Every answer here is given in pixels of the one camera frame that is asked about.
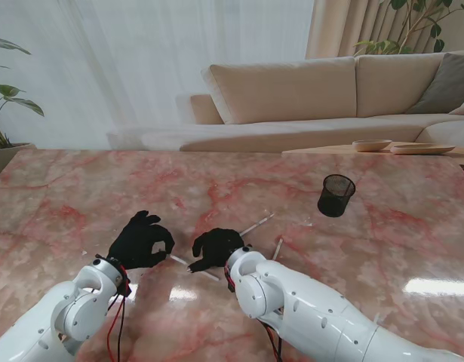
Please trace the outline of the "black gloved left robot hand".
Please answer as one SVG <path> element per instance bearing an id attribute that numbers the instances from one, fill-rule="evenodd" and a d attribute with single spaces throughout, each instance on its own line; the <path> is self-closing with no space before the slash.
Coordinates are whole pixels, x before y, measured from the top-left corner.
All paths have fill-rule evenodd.
<path id="1" fill-rule="evenodd" d="M 164 261 L 175 242 L 160 221 L 148 210 L 137 212 L 112 243 L 106 258 L 118 260 L 126 270 L 152 268 Z"/>

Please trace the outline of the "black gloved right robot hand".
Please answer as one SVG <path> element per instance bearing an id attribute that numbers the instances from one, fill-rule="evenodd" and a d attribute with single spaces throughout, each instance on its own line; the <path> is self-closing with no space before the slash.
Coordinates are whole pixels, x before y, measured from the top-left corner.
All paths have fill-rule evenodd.
<path id="1" fill-rule="evenodd" d="M 200 260 L 188 266 L 191 273 L 202 272 L 212 267 L 224 267 L 229 257 L 246 245 L 240 234 L 233 229 L 211 229 L 194 240 L 192 254 Z"/>

